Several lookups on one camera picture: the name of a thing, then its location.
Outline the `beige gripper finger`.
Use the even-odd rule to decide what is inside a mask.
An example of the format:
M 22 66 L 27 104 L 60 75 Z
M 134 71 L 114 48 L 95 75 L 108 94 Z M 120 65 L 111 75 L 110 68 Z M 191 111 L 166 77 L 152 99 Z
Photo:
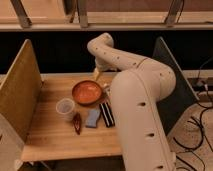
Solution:
M 95 68 L 93 71 L 93 78 L 95 81 L 97 81 L 99 79 L 101 75 L 101 71 L 98 68 Z

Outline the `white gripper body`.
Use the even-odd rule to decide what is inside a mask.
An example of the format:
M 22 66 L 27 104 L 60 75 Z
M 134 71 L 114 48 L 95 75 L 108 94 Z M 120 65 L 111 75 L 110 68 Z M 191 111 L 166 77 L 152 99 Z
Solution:
M 95 59 L 95 66 L 98 71 L 105 72 L 105 71 L 116 71 L 117 68 L 110 65 L 109 63 L 105 62 L 102 59 L 96 58 Z

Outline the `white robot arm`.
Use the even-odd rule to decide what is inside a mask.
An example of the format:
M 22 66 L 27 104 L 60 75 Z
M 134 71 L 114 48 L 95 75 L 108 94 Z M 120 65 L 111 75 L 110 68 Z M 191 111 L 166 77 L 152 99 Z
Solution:
M 149 57 L 118 50 L 110 34 L 87 44 L 100 72 L 119 70 L 110 85 L 110 102 L 126 171 L 176 171 L 156 103 L 176 85 L 173 70 Z

